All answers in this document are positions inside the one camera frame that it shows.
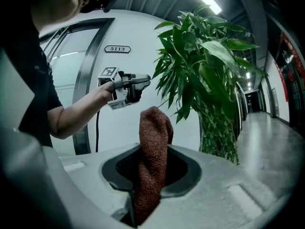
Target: tiled floor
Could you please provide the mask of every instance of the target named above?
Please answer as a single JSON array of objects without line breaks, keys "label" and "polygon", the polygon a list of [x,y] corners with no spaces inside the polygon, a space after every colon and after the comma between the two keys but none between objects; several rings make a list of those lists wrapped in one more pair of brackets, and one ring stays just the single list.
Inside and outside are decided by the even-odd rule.
[{"label": "tiled floor", "polygon": [[304,163],[305,139],[267,113],[250,113],[237,142],[241,167],[279,198],[292,191]]}]

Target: ceiling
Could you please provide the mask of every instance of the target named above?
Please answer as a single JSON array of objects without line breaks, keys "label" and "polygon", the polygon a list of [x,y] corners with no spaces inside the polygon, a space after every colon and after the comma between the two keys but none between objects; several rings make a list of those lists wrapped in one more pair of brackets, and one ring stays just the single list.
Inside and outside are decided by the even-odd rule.
[{"label": "ceiling", "polygon": [[[240,57],[245,57],[254,66],[264,69],[267,54],[267,23],[264,8],[261,0],[215,0],[221,7],[222,16],[228,21],[247,28],[255,37],[240,38],[250,43],[256,43],[260,47],[256,50],[247,50],[237,52]],[[194,11],[203,2],[201,0],[118,0],[113,9],[132,10],[147,13],[167,21],[178,23],[177,16],[179,11]],[[210,14],[201,14],[202,16],[212,16]],[[251,74],[251,79],[246,79],[245,70],[241,70],[242,78],[240,84],[244,90],[248,90],[248,82],[251,82],[253,89],[259,87],[261,77]]]}]

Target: fuzzy cloth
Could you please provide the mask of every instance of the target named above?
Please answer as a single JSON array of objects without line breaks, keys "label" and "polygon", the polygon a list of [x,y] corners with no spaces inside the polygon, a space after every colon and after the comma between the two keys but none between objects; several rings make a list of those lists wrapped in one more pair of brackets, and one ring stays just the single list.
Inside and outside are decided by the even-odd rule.
[{"label": "fuzzy cloth", "polygon": [[157,107],[141,112],[140,143],[142,157],[135,186],[135,218],[141,225],[160,202],[166,181],[167,144],[173,140],[170,119]]}]

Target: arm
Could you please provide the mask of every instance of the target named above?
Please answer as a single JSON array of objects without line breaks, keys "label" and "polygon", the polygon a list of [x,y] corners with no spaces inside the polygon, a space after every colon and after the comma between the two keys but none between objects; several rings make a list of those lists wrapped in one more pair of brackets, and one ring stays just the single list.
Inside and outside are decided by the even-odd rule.
[{"label": "arm", "polygon": [[51,135],[65,139],[82,129],[103,106],[112,100],[113,91],[113,83],[107,82],[66,109],[59,106],[49,110]]}]

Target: person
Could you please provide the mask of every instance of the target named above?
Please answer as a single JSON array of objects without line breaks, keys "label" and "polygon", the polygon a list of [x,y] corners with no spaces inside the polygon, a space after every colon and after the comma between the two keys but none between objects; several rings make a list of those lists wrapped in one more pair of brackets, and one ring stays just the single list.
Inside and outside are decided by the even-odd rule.
[{"label": "person", "polygon": [[6,0],[2,46],[11,63],[35,94],[19,130],[52,147],[50,134],[65,139],[82,129],[108,101],[113,83],[108,82],[64,108],[58,99],[50,66],[40,47],[39,32],[48,25],[72,19],[95,9],[96,0]]}]

